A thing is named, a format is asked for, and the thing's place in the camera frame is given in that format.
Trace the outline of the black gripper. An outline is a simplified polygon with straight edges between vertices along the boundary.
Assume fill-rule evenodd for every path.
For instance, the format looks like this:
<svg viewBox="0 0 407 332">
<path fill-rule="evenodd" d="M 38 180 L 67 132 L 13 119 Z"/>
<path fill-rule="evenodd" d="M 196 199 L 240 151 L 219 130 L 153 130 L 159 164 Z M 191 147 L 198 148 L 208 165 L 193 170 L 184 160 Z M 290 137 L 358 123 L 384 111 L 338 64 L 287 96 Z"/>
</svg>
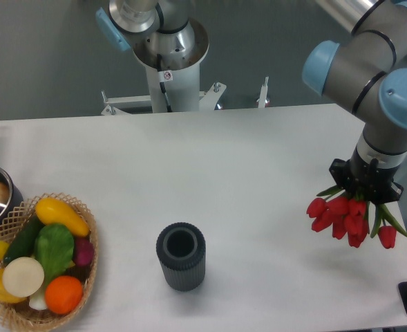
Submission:
<svg viewBox="0 0 407 332">
<path fill-rule="evenodd" d="M 335 183 L 351 196 L 362 195 L 365 201 L 383 204 L 398 201 L 404 188 L 394 182 L 399 166 L 382 169 L 376 158 L 366 162 L 357 149 L 348 160 L 334 159 L 329 171 Z"/>
</svg>

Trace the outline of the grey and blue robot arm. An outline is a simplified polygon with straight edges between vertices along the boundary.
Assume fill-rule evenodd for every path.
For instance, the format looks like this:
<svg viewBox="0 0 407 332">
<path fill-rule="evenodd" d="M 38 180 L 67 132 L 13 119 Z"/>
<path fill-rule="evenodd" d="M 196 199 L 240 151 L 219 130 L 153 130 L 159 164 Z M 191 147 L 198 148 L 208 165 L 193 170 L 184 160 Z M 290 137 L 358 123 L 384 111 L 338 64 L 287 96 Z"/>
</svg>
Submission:
<svg viewBox="0 0 407 332">
<path fill-rule="evenodd" d="M 334 160 L 340 189 L 375 205 L 398 201 L 394 175 L 407 155 L 407 1 L 321 1 L 352 35 L 342 46 L 321 42 L 307 57 L 304 83 L 365 124 L 350 160 Z M 146 70 L 156 113 L 215 109 L 225 86 L 200 92 L 200 63 L 209 49 L 206 30 L 189 16 L 188 1 L 110 1 L 95 15 L 105 37 L 131 50 Z"/>
</svg>

